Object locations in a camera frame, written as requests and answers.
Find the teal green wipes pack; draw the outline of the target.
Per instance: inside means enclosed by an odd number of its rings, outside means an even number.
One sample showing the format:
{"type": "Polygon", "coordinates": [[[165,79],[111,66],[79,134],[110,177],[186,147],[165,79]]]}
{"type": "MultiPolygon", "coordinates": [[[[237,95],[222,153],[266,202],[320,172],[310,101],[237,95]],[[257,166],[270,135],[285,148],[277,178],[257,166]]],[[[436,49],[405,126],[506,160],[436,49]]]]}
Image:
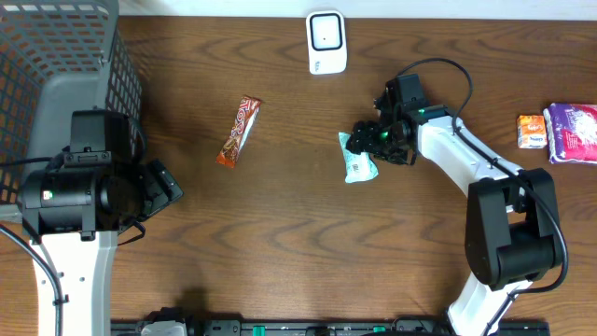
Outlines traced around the teal green wipes pack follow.
{"type": "Polygon", "coordinates": [[[338,136],[346,168],[345,182],[347,184],[366,182],[377,177],[378,168],[366,152],[354,154],[346,148],[350,135],[338,133],[338,136]]]}

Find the red Top chocolate bar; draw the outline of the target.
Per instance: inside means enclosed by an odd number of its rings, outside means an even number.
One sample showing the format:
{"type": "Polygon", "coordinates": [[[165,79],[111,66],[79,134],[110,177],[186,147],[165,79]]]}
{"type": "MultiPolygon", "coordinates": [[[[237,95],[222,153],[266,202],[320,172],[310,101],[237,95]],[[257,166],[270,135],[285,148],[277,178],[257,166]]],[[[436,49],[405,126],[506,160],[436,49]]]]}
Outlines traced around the red Top chocolate bar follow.
{"type": "Polygon", "coordinates": [[[262,102],[254,97],[242,98],[230,135],[216,156],[217,163],[230,168],[235,167],[261,104],[262,102]]]}

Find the small orange tissue pack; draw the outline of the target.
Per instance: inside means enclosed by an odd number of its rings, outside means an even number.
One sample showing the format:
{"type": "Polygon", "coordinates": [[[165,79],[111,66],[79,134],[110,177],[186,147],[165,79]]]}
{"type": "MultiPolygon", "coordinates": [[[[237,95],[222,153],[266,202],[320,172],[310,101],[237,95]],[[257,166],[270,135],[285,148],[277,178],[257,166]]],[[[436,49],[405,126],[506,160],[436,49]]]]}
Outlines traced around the small orange tissue pack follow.
{"type": "Polygon", "coordinates": [[[519,116],[517,131],[518,148],[543,148],[548,143],[546,122],[543,116],[519,116]]]}

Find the red purple sanitary pad pack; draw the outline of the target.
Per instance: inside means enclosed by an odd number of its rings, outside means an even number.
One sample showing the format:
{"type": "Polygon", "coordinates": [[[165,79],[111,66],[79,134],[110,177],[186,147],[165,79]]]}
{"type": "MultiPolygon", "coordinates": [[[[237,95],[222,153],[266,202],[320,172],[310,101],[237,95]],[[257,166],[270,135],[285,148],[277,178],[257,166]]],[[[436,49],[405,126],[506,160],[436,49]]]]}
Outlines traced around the red purple sanitary pad pack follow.
{"type": "Polygon", "coordinates": [[[553,103],[543,116],[550,163],[596,164],[596,105],[553,103]]]}

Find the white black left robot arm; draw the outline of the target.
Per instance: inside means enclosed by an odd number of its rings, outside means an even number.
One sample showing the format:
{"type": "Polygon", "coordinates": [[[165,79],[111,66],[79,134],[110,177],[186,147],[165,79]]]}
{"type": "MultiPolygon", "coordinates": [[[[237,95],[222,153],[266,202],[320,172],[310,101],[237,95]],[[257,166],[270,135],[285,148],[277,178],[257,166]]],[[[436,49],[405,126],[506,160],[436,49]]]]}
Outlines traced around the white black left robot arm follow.
{"type": "Polygon", "coordinates": [[[29,236],[41,335],[108,335],[119,235],[184,194],[158,160],[143,161],[137,119],[76,111],[70,143],[27,175],[18,196],[29,236]]]}

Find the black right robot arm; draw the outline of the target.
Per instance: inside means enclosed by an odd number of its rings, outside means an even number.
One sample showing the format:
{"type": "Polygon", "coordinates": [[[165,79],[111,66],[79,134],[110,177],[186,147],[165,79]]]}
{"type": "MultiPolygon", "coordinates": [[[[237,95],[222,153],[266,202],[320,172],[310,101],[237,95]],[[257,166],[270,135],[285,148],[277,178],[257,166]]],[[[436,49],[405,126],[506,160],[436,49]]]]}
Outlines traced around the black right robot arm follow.
{"type": "Polygon", "coordinates": [[[358,121],[345,148],[397,165],[418,157],[437,165],[467,198],[465,287],[447,311],[456,335],[491,335],[533,282],[560,268],[568,253],[558,219],[555,186],[543,169],[525,170],[475,137],[455,112],[432,105],[415,74],[398,75],[374,102],[376,121],[358,121]]]}

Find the white barcode scanner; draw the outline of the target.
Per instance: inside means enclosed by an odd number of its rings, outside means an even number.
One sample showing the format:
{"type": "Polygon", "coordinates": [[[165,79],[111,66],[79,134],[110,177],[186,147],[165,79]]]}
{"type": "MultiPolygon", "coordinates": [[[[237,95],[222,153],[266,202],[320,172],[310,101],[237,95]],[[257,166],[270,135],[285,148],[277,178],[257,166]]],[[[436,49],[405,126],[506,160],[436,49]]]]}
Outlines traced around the white barcode scanner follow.
{"type": "Polygon", "coordinates": [[[314,11],[305,23],[310,73],[317,76],[342,73],[348,61],[343,15],[337,10],[314,11]]]}

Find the dark grey plastic basket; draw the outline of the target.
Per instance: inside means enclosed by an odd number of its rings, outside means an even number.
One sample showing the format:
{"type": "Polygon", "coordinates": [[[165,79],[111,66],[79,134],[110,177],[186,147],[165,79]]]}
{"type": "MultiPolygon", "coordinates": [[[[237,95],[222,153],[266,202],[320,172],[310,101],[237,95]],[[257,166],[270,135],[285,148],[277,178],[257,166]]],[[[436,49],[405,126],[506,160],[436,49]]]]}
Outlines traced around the dark grey plastic basket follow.
{"type": "Polygon", "coordinates": [[[70,142],[71,115],[141,115],[141,83],[118,32],[117,0],[1,2],[1,218],[21,184],[70,142]]]}

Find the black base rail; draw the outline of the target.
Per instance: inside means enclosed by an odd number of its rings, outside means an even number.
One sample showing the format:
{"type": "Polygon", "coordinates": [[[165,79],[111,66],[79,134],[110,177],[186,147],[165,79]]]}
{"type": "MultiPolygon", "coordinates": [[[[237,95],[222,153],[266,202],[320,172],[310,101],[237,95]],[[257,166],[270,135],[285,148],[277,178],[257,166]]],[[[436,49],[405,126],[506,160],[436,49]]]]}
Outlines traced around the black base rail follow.
{"type": "Polygon", "coordinates": [[[358,335],[453,335],[447,321],[430,316],[364,320],[245,320],[239,315],[214,315],[202,319],[184,315],[177,308],[162,308],[143,320],[114,320],[112,336],[358,336],[358,335]]]}

